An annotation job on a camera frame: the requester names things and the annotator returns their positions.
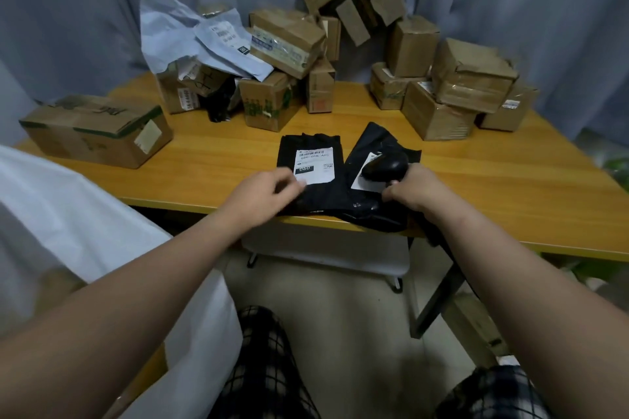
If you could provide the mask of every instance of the floor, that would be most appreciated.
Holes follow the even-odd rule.
[[[451,265],[422,239],[411,250],[402,295],[382,276],[277,257],[259,257],[247,269],[247,259],[232,249],[218,265],[234,302],[279,315],[326,419],[429,417],[474,368],[441,317],[421,340],[410,337],[410,318]]]

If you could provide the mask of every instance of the table leg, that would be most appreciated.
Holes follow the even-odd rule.
[[[453,264],[411,326],[411,337],[420,339],[423,336],[465,280],[459,266]]]

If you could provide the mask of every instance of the gray curtain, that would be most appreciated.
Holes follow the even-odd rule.
[[[567,137],[588,127],[629,145],[629,0],[406,0],[442,35],[497,46],[542,91],[536,109]],[[257,7],[301,0],[227,2]],[[0,0],[0,58],[35,98],[105,93],[145,69],[137,0]],[[343,37],[338,79],[365,82],[384,34],[356,48]]]

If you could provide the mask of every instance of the plaid skirt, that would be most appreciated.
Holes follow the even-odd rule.
[[[262,306],[238,312],[243,342],[208,419],[319,419],[286,332]],[[519,366],[476,369],[439,404],[436,419],[546,419],[554,416]]]

